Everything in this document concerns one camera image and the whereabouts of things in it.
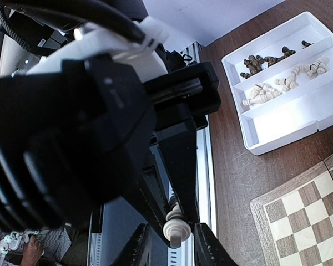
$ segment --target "white plastic tray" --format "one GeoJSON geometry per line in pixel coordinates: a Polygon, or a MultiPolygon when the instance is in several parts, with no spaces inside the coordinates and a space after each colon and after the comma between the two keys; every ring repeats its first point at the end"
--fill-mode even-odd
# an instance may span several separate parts
{"type": "Polygon", "coordinates": [[[287,145],[333,125],[333,33],[310,12],[304,12],[222,58],[237,109],[244,146],[254,155],[287,145]],[[302,40],[313,43],[303,49],[302,40]],[[282,56],[287,46],[296,54],[244,79],[244,59],[249,55],[282,56]],[[255,84],[274,84],[299,64],[311,64],[322,55],[330,59],[329,71],[309,79],[297,76],[298,87],[264,104],[243,107],[255,84]]]}

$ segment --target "striped shirt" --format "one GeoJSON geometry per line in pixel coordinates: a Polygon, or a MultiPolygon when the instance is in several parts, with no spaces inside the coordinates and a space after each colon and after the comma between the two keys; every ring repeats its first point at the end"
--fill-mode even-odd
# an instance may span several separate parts
{"type": "MultiPolygon", "coordinates": [[[[0,230],[0,240],[7,234],[0,230]]],[[[65,226],[54,230],[42,228],[36,238],[44,249],[44,257],[55,262],[60,262],[72,245],[65,226]]],[[[11,251],[9,254],[22,255],[22,250],[11,251]]]]}

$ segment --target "wooden surface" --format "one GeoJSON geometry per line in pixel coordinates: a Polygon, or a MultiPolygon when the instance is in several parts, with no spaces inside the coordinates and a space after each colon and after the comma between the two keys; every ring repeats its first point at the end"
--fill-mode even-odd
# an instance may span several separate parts
{"type": "MultiPolygon", "coordinates": [[[[316,178],[320,174],[327,171],[327,168],[323,162],[318,163],[311,169],[301,173],[300,175],[293,178],[290,182],[282,184],[281,186],[277,187],[276,189],[254,199],[250,202],[250,209],[254,216],[255,227],[258,229],[259,238],[261,239],[261,245],[263,246],[263,250],[266,250],[265,256],[268,265],[280,265],[278,254],[276,252],[275,244],[273,237],[271,236],[271,230],[268,222],[268,218],[265,214],[264,205],[270,203],[287,193],[296,190],[297,188],[301,187],[302,185],[308,183],[312,179],[316,178]]],[[[257,264],[248,264],[248,265],[265,265],[265,261],[261,262],[257,260],[257,264]]]]}
{"type": "Polygon", "coordinates": [[[333,154],[333,126],[275,151],[254,156],[244,148],[221,58],[303,11],[310,11],[333,32],[333,0],[286,0],[200,52],[201,60],[211,61],[216,70],[223,102],[220,110],[209,117],[218,237],[240,266],[265,265],[250,201],[333,154]]]}

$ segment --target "person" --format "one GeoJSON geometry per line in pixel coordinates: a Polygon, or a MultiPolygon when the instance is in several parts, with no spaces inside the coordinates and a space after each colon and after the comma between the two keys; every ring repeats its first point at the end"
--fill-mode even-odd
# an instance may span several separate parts
{"type": "MultiPolygon", "coordinates": [[[[0,240],[8,234],[0,230],[0,240]]],[[[14,265],[41,266],[60,263],[66,266],[86,266],[88,233],[70,226],[58,229],[42,228],[38,235],[31,236],[23,250],[10,251],[5,260],[14,265]]]]}
{"type": "Polygon", "coordinates": [[[24,245],[20,266],[36,266],[41,259],[43,247],[35,236],[29,238],[29,242],[24,245]]]}

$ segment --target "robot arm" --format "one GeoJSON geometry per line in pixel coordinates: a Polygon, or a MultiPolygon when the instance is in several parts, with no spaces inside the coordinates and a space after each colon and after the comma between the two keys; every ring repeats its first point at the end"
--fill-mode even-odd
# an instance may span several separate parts
{"type": "Polygon", "coordinates": [[[12,231],[0,241],[0,266],[13,266],[12,263],[5,261],[5,256],[9,251],[23,249],[23,245],[29,242],[31,234],[37,235],[39,231],[26,230],[24,232],[12,231]]]}

